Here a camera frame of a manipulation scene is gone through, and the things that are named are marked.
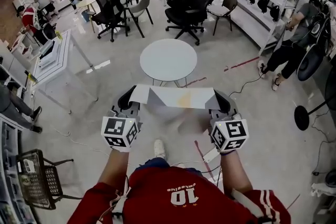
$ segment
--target sitting person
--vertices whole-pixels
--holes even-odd
[[[30,116],[34,122],[40,115],[42,108],[39,106],[33,111],[27,104],[18,96],[13,94],[9,88],[0,83],[0,113],[23,128],[29,129],[35,133],[41,133],[42,128],[36,126],[32,122],[28,122],[21,113]]]
[[[282,42],[280,48],[273,52],[266,65],[262,60],[258,62],[259,76],[265,78],[268,71],[274,72],[279,65],[288,61],[281,74],[277,74],[273,78],[272,89],[274,91],[278,90],[280,83],[294,73],[306,55],[306,47],[311,44],[309,26],[313,17],[319,14],[320,10],[321,4],[318,0],[309,0],[309,3],[303,4],[286,26],[286,30],[293,30],[298,25],[294,35]]]
[[[123,206],[123,223],[290,224],[290,214],[271,190],[253,190],[233,150],[221,153],[223,193],[194,168],[172,167],[161,140],[154,159],[136,168]],[[68,224],[112,224],[124,193],[129,152],[113,149],[98,183],[86,192]]]

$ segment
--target jeans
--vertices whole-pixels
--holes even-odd
[[[136,168],[135,171],[142,170],[142,169],[149,168],[149,167],[169,168],[170,165],[165,159],[158,157],[158,158],[154,158],[154,159],[149,159],[147,162],[145,162],[145,164]],[[191,173],[195,173],[198,176],[203,176],[201,171],[196,170],[195,168],[186,168],[186,170],[191,172]]]

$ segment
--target display rack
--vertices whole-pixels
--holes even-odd
[[[265,49],[276,45],[276,35],[282,32],[287,20],[279,16],[279,20],[274,22],[269,10],[266,13],[261,12],[257,5],[258,0],[255,4],[251,4],[249,0],[237,1],[238,6],[230,14],[231,20],[260,47],[259,55],[261,55]],[[291,0],[269,0],[270,4],[280,7],[279,15],[284,9],[296,8],[296,1]]]
[[[31,208],[25,204],[16,171],[18,135],[23,128],[0,114],[0,224],[36,224]]]

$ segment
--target round white table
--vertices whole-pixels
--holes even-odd
[[[194,71],[197,64],[197,54],[188,43],[178,39],[161,39],[149,44],[141,53],[140,66],[154,80],[174,81],[180,87],[178,80],[185,79]]]

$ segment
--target white sneaker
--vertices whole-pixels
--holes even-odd
[[[164,150],[164,144],[161,139],[156,139],[154,142],[154,155],[155,158],[163,158],[166,159],[166,152]]]
[[[265,78],[265,75],[266,75],[266,74],[263,73],[263,70],[266,68],[264,61],[263,61],[263,60],[260,60],[260,61],[258,62],[258,66],[257,66],[257,67],[258,67],[258,71],[259,71],[259,76],[260,76],[262,79],[264,79],[264,78]]]
[[[280,78],[280,74],[277,74],[274,78],[273,78],[273,82],[272,82],[272,90],[277,91],[280,84],[276,83],[277,79]]]

